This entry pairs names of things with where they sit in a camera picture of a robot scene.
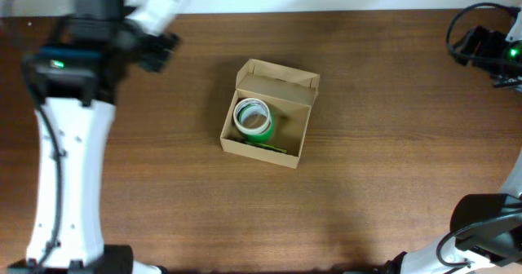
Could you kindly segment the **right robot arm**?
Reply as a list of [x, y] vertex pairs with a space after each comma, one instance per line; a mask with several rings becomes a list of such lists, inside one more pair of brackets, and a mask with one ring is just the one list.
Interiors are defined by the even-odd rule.
[[[452, 42], [454, 60], [488, 73], [496, 89], [521, 89], [521, 7], [497, 4], [514, 20], [508, 33], [476, 26]], [[521, 162], [497, 193], [470, 194], [456, 205], [449, 230], [420, 250], [402, 252], [374, 273], [472, 273], [521, 262]]]

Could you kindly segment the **cardboard box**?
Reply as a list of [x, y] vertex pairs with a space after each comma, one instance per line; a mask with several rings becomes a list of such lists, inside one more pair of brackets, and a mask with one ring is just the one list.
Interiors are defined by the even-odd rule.
[[[235, 92], [220, 134], [225, 152], [270, 162], [280, 166], [298, 166], [312, 107], [318, 95], [320, 75], [279, 64], [250, 59], [238, 71]], [[249, 140], [236, 127], [233, 110], [245, 98], [262, 100], [273, 117], [273, 133], [266, 142], [284, 148], [287, 154], [244, 144]]]

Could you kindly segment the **white masking tape roll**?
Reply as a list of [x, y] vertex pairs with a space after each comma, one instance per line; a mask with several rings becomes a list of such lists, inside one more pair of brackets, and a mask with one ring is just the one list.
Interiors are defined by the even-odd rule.
[[[244, 121], [254, 115], [264, 115], [265, 121], [258, 127], [245, 127]], [[237, 129], [244, 135], [261, 135], [272, 124], [272, 114], [269, 107], [260, 99], [245, 98], [239, 101], [233, 110], [233, 121]]]

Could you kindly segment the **green tape roll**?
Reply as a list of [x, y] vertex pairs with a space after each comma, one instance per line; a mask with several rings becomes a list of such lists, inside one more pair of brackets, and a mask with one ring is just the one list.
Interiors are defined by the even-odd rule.
[[[258, 127], [265, 121], [264, 115], [254, 115], [248, 117], [243, 125], [245, 127]], [[245, 135], [249, 140], [252, 140], [254, 142], [266, 142], [269, 140], [269, 138], [272, 136], [273, 133], [273, 121], [271, 126], [261, 135]]]

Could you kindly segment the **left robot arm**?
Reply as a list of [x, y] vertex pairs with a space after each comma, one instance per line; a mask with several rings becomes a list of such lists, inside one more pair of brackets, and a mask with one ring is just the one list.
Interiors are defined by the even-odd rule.
[[162, 71], [185, 0], [74, 0], [21, 74], [38, 121], [38, 200], [25, 257], [9, 273], [162, 273], [104, 242], [100, 194], [117, 88], [131, 64]]

